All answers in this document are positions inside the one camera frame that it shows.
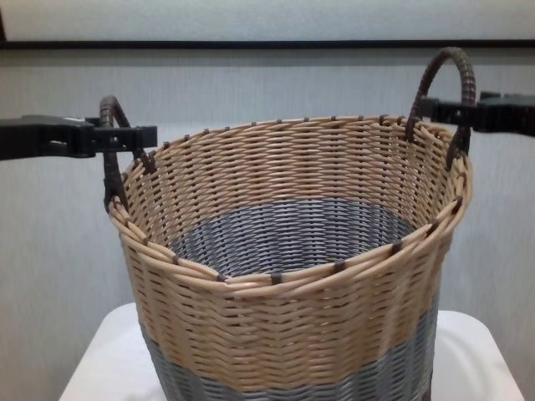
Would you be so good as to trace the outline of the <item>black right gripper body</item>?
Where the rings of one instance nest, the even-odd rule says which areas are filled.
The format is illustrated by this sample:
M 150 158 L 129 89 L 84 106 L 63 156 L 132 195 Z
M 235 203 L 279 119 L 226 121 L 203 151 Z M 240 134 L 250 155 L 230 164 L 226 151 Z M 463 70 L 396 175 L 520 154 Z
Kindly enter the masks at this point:
M 482 133 L 534 136 L 534 96 L 481 92 Z

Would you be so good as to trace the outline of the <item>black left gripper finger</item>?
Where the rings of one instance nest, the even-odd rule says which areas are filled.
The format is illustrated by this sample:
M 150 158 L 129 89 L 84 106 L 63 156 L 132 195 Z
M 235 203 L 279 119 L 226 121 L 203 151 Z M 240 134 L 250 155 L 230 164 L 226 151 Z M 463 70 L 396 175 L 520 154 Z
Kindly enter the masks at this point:
M 158 143 L 156 126 L 96 127 L 89 134 L 95 153 L 130 152 L 137 157 Z

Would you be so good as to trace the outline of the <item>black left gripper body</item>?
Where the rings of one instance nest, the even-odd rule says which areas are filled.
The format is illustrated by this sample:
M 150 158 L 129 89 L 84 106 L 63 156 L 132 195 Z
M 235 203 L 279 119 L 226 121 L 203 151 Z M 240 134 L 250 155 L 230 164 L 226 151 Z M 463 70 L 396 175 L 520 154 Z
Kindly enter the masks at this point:
M 25 115 L 1 120 L 1 161 L 94 157 L 94 126 L 81 119 Z

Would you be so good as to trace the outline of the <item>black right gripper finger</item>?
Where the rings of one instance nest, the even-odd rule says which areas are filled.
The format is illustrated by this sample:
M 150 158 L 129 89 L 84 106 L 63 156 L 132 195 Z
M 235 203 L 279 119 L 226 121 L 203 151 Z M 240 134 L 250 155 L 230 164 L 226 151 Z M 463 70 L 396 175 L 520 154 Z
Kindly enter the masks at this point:
M 420 101 L 420 114 L 433 122 L 444 124 L 475 124 L 480 117 L 475 105 L 427 97 Z

